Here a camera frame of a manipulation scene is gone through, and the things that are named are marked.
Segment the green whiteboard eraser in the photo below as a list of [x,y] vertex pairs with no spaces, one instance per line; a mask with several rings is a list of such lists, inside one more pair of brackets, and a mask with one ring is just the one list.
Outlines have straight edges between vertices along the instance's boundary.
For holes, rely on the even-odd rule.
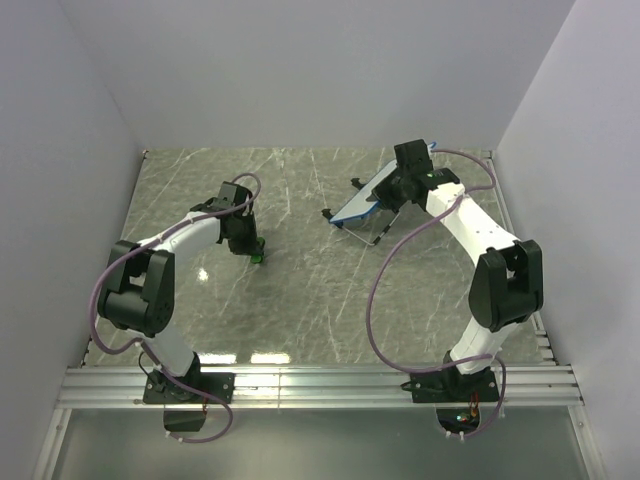
[[257,249],[250,257],[250,261],[252,264],[260,264],[264,261],[266,241],[264,238],[258,237],[257,243],[258,243]]

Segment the blue framed whiteboard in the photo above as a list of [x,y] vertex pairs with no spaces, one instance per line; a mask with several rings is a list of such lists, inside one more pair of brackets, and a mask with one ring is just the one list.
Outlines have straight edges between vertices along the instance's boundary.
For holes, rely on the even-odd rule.
[[372,213],[380,205],[380,201],[373,194],[374,188],[389,177],[396,168],[396,160],[388,162],[335,214],[329,215],[329,223],[332,225],[339,225],[346,221],[363,219]]

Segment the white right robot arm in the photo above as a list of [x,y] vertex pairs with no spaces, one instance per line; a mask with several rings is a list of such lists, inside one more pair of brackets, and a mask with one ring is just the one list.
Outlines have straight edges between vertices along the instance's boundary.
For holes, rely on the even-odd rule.
[[502,228],[472,195],[479,186],[467,186],[452,173],[438,173],[432,149],[424,140],[394,148],[402,198],[419,205],[430,220],[404,236],[390,251],[402,247],[428,228],[446,228],[472,261],[475,271],[468,291],[471,319],[451,348],[440,371],[444,393],[466,398],[477,385],[476,376],[496,360],[502,344],[517,325],[544,303],[541,247],[522,241]]

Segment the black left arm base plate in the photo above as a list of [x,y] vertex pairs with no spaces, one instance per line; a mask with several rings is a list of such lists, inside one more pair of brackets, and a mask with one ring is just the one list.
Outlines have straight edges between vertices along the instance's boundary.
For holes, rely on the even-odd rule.
[[179,378],[178,381],[186,385],[183,387],[154,370],[147,377],[142,402],[147,405],[198,404],[210,403],[210,397],[215,396],[230,403],[235,378],[231,372],[199,373],[194,378]]

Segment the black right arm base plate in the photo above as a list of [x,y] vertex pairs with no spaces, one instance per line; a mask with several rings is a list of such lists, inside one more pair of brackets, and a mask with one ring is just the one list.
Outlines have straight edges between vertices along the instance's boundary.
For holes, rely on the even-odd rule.
[[456,368],[411,374],[400,388],[411,394],[414,403],[497,402],[500,396],[495,374],[489,367],[471,375],[463,375]]

